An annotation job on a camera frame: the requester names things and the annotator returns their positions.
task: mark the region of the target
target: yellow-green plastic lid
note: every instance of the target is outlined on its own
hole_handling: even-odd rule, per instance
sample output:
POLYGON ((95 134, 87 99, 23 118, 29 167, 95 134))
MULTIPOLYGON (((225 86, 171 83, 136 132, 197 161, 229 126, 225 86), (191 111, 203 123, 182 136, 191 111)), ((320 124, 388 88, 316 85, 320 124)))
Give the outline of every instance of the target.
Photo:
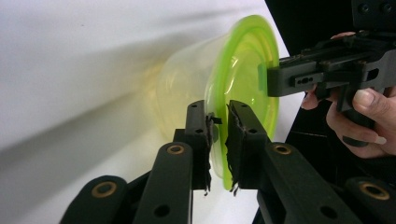
POLYGON ((266 69, 278 66, 276 38, 269 23, 261 16, 248 16, 229 33, 213 67, 205 91, 206 113, 221 118, 211 151, 215 173, 223 178, 224 188, 231 189, 232 175, 228 168, 228 110, 230 100, 249 105, 270 138, 274 137, 278 98, 267 94, 266 69))

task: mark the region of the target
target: white backdrop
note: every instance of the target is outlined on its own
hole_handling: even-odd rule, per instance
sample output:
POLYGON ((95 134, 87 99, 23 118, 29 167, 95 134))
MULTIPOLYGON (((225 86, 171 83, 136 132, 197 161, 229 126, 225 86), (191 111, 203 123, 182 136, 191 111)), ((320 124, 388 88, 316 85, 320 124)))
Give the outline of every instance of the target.
MULTIPOLYGON (((56 223, 91 179, 148 171, 167 143, 154 109, 163 63, 251 14, 274 25, 259 0, 1 0, 0 222, 56 223)), ((277 141, 301 98, 281 99, 277 141)), ((250 223, 256 192, 234 197, 213 177, 207 197, 194 192, 193 223, 250 223)))

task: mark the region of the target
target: clear plastic cup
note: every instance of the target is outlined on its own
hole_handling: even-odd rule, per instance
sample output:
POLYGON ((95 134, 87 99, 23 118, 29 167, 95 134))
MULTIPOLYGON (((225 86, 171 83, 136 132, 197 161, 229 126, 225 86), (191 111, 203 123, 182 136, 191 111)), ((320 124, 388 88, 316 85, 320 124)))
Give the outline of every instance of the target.
POLYGON ((206 114, 221 118, 219 136, 211 150, 215 173, 224 188, 232 186, 227 165, 227 104, 249 105, 270 138, 275 134, 278 99, 268 97, 266 69, 278 66, 276 39, 261 16, 245 17, 227 35, 189 46, 168 59, 157 83, 161 129, 172 140, 184 128, 187 106, 205 100, 206 114))

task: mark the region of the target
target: finger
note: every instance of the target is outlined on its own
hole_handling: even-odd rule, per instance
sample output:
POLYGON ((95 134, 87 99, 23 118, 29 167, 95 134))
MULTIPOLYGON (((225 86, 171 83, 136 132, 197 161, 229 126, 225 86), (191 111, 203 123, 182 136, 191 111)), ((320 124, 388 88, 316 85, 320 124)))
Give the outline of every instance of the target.
MULTIPOLYGON (((343 135, 337 134, 339 139, 343 138, 343 135)), ((378 157, 388 156, 389 154, 386 153, 379 144, 369 143, 367 147, 352 147, 351 145, 343 144, 357 157, 362 159, 372 159, 378 157)))
POLYGON ((396 132, 396 97, 387 98, 372 89, 365 89, 356 92, 352 104, 356 111, 396 132))
POLYGON ((384 138, 378 136, 375 131, 360 126, 339 113, 336 110, 336 103, 330 106, 326 121, 338 136, 346 136, 362 142, 384 144, 384 138))
POLYGON ((306 109, 306 110, 310 110, 310 109, 314 109, 318 106, 319 101, 317 96, 314 94, 313 91, 308 91, 306 93, 305 98, 303 99, 303 102, 301 103, 301 108, 302 109, 306 109))

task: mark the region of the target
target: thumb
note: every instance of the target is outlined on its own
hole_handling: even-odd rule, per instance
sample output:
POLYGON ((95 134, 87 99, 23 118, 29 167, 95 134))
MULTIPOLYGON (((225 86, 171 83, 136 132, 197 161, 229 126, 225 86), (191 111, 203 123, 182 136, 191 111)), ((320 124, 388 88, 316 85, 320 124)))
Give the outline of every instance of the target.
POLYGON ((396 101, 372 89, 358 90, 352 101, 356 111, 386 129, 396 127, 396 101))

